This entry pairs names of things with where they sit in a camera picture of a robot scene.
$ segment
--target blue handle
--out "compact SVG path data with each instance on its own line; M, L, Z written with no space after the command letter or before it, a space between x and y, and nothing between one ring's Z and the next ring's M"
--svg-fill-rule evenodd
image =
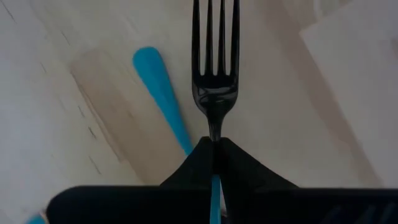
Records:
M44 218L39 214L32 217L27 224L46 224Z
M193 148L185 129L177 100L160 53L153 47L139 49L132 58L138 75L162 110L178 142L187 155Z

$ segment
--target wood plank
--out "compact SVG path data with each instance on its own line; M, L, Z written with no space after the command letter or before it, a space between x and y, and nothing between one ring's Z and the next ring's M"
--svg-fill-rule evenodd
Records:
M25 223L75 185L142 184L109 147L29 2L4 4L15 21L0 6L0 223Z
M160 184L177 169L184 153L154 101L144 96L148 93L141 83L134 83L128 70L105 52L91 50L71 64L71 73L113 150L146 184ZM117 82L128 83L133 93L123 96ZM125 97L136 103L129 104ZM144 110L138 101L145 104Z
M344 116L385 186L397 187L394 0L355 0L302 32Z
M333 92L300 37L300 26L289 19L287 10L280 2L264 1L264 8L267 9L264 21L272 29L275 38L280 41L281 51L294 68L297 78L308 94L308 99L329 130L336 149L352 159L365 185L378 186L380 181L377 175L341 112Z
M282 0L289 16L301 29L317 23L352 0Z

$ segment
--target fork head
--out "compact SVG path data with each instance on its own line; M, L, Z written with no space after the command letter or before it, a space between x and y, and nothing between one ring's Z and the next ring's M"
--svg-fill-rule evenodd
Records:
M208 0L205 73L200 73L199 0L193 2L192 20L192 93L196 105L206 115L210 138L218 141L225 115L238 98L239 78L239 0L234 0L231 38L231 71L225 69L225 2L221 0L218 71L213 72L213 7Z

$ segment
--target light wood grain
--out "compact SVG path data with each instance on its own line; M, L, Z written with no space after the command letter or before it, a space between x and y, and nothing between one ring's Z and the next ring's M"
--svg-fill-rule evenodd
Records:
M344 116L383 180L398 186L397 1L354 1L302 32Z
M371 158L377 152L367 151L371 140L382 142L385 134L367 133L371 138L364 144L358 134L362 127L354 125L374 115L348 113L347 105L357 101L350 97L352 86L341 91L330 78L339 73L342 78L336 82L344 83L350 71L368 68L360 62L373 60L380 67L372 71L386 72L381 69L387 63L381 62L385 54L388 63L395 63L396 35L382 42L385 52L366 60L346 62L340 57L352 53L359 58L360 53L353 52L369 55L376 49L367 48L367 42L349 44L367 34L367 27L347 25L352 18L372 18L355 12L366 7L364 1L241 1L239 98L224 121L223 136L300 186L378 187L395 181L387 170L393 162L380 169ZM385 9L392 1L372 6ZM206 2L201 1L202 47ZM214 2L218 18L220 0ZM1 223L22 223L56 193L74 185L158 184L183 161L183 151L131 66L140 47L151 45L162 54L192 141L208 134L206 118L191 94L191 1L2 3ZM229 37L232 1L226 6ZM367 10L381 12L378 7ZM345 22L339 22L341 15ZM375 29L383 21L372 22ZM215 20L215 40L217 28ZM395 29L382 26L373 37L386 30ZM323 50L320 40L328 38L337 40L335 46ZM392 65L388 68L390 75L396 71ZM394 117L382 114L386 120ZM384 125L391 124L383 121L378 128ZM383 130L394 138L393 128Z

